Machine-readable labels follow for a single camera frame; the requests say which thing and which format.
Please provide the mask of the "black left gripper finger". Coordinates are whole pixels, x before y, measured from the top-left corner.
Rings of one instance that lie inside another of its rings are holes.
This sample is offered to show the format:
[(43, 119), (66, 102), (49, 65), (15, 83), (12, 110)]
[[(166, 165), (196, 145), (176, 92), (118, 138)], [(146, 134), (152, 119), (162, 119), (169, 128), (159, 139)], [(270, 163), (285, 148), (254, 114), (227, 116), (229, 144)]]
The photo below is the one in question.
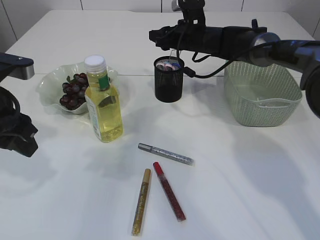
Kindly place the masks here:
[(23, 140), (19, 136), (3, 135), (0, 137), (0, 148), (15, 151), (25, 157), (30, 158), (38, 149), (38, 144), (34, 137)]

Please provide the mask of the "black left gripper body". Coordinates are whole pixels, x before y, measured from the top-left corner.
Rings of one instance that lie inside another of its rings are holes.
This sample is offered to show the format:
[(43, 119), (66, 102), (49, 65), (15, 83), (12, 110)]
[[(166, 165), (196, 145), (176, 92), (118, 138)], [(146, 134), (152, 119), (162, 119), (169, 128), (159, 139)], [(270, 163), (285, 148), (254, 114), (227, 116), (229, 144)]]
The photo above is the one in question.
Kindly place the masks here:
[(17, 120), (17, 124), (12, 129), (1, 132), (0, 136), (18, 136), (23, 140), (28, 140), (35, 138), (37, 132), (38, 129), (32, 123), (31, 118), (22, 113)]

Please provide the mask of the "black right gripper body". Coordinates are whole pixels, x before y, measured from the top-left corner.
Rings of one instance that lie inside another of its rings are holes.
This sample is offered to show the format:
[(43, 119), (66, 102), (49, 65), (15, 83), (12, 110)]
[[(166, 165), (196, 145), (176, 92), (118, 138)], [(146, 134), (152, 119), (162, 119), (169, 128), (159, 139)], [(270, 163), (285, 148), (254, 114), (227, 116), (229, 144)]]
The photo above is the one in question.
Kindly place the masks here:
[(158, 30), (150, 30), (149, 40), (163, 51), (183, 50), (207, 53), (204, 45), (204, 30), (188, 25), (165, 26)]

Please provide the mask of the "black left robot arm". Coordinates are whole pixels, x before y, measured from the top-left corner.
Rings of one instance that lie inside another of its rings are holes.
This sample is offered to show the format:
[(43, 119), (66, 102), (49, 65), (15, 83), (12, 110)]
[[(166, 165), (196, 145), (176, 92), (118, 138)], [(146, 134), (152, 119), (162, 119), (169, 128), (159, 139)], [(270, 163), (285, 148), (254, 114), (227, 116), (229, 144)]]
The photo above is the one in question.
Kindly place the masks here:
[(28, 115), (21, 113), (20, 103), (8, 90), (0, 88), (0, 148), (30, 158), (38, 149), (38, 129)]

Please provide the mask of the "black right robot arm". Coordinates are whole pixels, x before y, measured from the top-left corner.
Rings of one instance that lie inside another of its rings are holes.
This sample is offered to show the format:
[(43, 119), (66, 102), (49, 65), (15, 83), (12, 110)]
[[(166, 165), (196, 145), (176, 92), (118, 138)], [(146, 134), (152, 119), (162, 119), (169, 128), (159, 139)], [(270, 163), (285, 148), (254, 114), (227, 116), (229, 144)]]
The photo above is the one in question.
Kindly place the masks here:
[(251, 27), (209, 27), (180, 20), (175, 26), (149, 31), (149, 40), (164, 51), (170, 49), (193, 53), (192, 61), (200, 63), (209, 57), (227, 62), (207, 75), (196, 74), (185, 67), (191, 78), (207, 79), (235, 61), (258, 67), (276, 64), (302, 74), (299, 88), (305, 92), (311, 111), (320, 115), (320, 43), (316, 40), (281, 40), (266, 27), (252, 20)]

